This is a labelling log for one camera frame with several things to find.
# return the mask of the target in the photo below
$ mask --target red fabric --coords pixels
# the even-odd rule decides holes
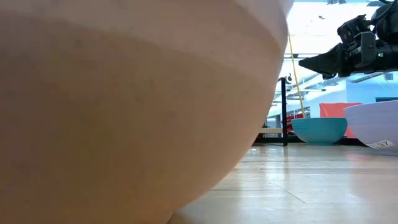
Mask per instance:
[[[361,105],[362,103],[320,103],[321,118],[344,118],[344,109],[349,106]],[[355,138],[351,128],[347,127],[345,134],[347,138]]]
[[[286,118],[286,123],[287,123],[287,131],[293,131],[293,126],[292,126],[292,120],[296,118],[304,118],[303,114],[296,114],[294,116],[288,116]]]

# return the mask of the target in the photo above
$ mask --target bowl label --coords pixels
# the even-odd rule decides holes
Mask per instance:
[[[366,144],[367,146],[373,148],[373,149],[384,149],[387,147],[391,147],[394,146],[394,143],[388,141],[388,140],[383,140],[383,141],[379,141],[373,144]]]

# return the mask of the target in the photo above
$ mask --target wooden floor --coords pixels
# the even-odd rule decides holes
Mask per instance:
[[[398,157],[366,147],[253,147],[170,224],[398,223]]]

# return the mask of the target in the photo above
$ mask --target black pole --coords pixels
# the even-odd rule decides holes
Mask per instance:
[[[286,78],[280,78],[281,90],[282,90],[282,129],[284,146],[287,146],[287,115],[286,115]]]

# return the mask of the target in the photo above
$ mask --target large bowl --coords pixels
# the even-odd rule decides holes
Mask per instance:
[[[166,223],[258,135],[288,2],[0,1],[0,223]]]
[[[356,137],[380,150],[398,150],[398,101],[351,106],[345,109]]]
[[[294,133],[302,141],[330,145],[339,141],[347,130],[345,118],[306,118],[292,120]]]

